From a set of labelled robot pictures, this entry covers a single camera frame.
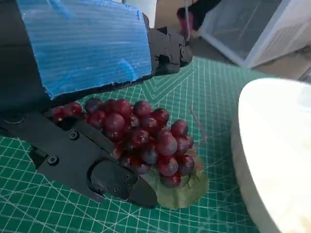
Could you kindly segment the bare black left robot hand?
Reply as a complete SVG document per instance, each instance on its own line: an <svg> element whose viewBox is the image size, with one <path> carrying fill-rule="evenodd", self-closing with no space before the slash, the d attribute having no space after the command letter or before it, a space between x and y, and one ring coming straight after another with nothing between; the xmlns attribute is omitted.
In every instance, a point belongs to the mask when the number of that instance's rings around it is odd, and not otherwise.
<svg viewBox="0 0 311 233"><path fill-rule="evenodd" d="M0 133L32 147L36 170L102 202L105 193L157 206L151 186L121 167L113 144L52 108L87 95L178 73L192 54L182 35L153 29L139 9L107 0L3 0L0 3Z"/></svg>

